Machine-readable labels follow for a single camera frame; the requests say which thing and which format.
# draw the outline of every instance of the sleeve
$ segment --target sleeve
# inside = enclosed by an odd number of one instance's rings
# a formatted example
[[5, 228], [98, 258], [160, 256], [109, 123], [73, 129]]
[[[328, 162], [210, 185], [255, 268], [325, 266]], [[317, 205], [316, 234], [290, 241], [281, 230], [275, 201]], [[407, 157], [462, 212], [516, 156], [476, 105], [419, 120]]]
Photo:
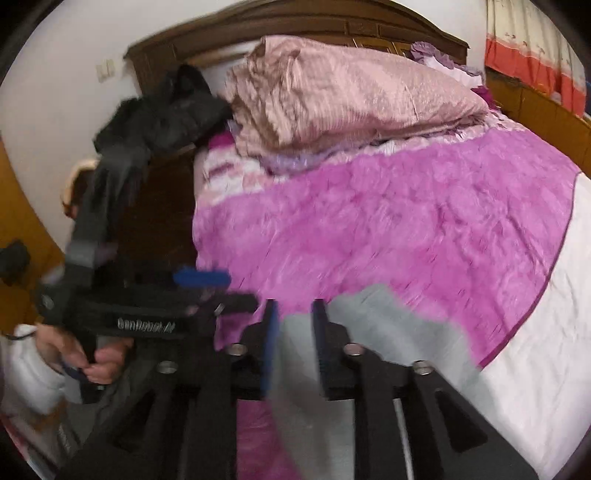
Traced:
[[[27, 335], [34, 330], [33, 325], [19, 325], [15, 335]], [[43, 361], [33, 336], [12, 342], [7, 353], [2, 365], [5, 396], [13, 390], [30, 409], [43, 415], [50, 413], [61, 399], [63, 376]]]

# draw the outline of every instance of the wooden bed frame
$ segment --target wooden bed frame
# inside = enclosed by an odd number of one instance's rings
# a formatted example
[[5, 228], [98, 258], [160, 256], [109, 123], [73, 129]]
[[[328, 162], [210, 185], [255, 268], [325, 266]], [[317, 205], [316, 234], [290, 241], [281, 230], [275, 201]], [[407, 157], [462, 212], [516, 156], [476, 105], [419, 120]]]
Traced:
[[465, 64], [468, 44], [390, 0], [247, 0], [160, 32], [131, 46], [143, 93], [182, 63], [207, 68], [241, 58], [265, 35], [289, 34], [330, 44], [406, 55], [426, 41]]

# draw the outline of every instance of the wooden furniture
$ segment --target wooden furniture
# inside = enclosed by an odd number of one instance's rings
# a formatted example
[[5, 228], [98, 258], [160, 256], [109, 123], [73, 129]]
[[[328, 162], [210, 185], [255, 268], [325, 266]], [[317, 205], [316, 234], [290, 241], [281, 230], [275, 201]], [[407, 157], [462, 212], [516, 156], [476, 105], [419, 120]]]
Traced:
[[149, 92], [182, 63], [200, 68], [241, 58], [252, 42], [284, 34], [405, 55], [426, 41], [465, 64], [468, 44], [390, 0], [248, 0], [131, 46], [139, 85]]
[[0, 280], [3, 332], [12, 332], [18, 323], [36, 320], [31, 291], [44, 273], [63, 262], [63, 254], [29, 205], [0, 138], [0, 248], [17, 238], [27, 246], [31, 263], [20, 283], [7, 286]]
[[591, 176], [591, 124], [546, 95], [494, 70], [487, 70], [486, 85], [508, 117], [556, 147]]

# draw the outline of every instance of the blue gripper pad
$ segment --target blue gripper pad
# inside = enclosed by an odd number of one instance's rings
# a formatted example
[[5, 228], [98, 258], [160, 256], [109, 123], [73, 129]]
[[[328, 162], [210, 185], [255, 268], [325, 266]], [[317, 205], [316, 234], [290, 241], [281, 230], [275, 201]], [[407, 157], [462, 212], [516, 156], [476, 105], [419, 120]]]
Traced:
[[184, 267], [173, 275], [173, 280], [179, 287], [185, 288], [228, 288], [232, 277], [226, 270], [206, 271]]

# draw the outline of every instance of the magenta blanket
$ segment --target magenta blanket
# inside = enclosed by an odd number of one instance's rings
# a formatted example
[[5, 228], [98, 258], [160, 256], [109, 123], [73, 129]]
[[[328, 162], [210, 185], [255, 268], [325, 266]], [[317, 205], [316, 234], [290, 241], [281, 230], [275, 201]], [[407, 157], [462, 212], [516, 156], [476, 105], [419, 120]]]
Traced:
[[[578, 172], [532, 132], [496, 128], [362, 155], [197, 212], [198, 265], [227, 268], [232, 288], [277, 299], [283, 316], [387, 284], [421, 314], [461, 324], [485, 365], [544, 290]], [[219, 340], [239, 327], [222, 326]], [[241, 408], [241, 480], [293, 478], [264, 406]], [[253, 445], [261, 455], [248, 455]]]

